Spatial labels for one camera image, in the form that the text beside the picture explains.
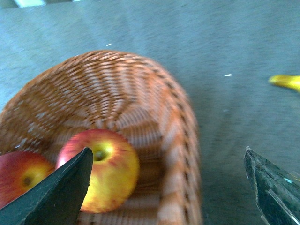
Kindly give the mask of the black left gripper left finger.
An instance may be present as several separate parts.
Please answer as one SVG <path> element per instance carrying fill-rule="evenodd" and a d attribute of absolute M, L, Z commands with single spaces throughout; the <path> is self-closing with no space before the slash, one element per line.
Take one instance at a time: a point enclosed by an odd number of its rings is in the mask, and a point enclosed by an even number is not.
<path fill-rule="evenodd" d="M 0 210 L 2 225 L 74 225 L 90 185 L 93 154 L 84 148 Z"/>

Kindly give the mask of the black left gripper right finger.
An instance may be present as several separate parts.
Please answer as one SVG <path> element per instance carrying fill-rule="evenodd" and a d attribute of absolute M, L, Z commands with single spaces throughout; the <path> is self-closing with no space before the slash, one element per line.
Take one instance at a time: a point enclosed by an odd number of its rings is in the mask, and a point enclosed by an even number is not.
<path fill-rule="evenodd" d="M 267 225 L 298 225 L 300 175 L 278 167 L 248 146 L 245 150 L 246 176 L 263 222 Z"/>

